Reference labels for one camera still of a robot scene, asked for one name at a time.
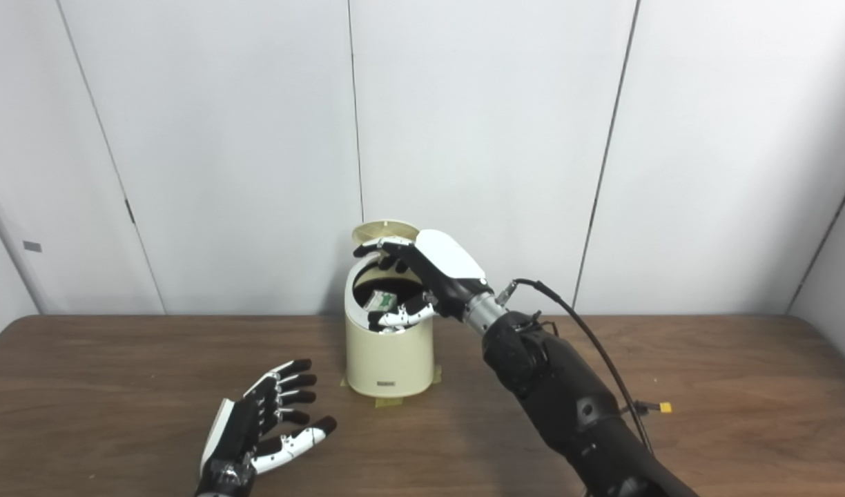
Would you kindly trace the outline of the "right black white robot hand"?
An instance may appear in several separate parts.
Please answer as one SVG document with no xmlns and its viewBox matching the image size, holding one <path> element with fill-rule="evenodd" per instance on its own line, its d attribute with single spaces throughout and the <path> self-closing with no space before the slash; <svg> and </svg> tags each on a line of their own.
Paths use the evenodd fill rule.
<svg viewBox="0 0 845 497">
<path fill-rule="evenodd" d="M 423 286 L 420 297 L 401 304 L 396 311 L 370 313 L 369 327 L 374 331 L 404 330 L 441 315 L 485 335 L 506 312 L 495 302 L 485 271 L 447 233 L 425 229 L 414 240 L 394 235 L 379 237 L 366 240 L 353 252 L 354 257 L 371 253 L 405 265 Z"/>
</svg>

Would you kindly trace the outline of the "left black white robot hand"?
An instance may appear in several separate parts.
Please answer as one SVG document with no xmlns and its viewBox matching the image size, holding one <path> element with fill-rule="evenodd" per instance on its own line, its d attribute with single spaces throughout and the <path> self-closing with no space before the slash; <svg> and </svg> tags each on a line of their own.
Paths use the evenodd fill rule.
<svg viewBox="0 0 845 497">
<path fill-rule="evenodd" d="M 287 465 L 331 436 L 333 416 L 312 421 L 294 409 L 316 400 L 312 360 L 291 360 L 262 374 L 239 400 L 224 398 L 199 465 L 195 496 L 249 496 L 259 475 Z"/>
</svg>

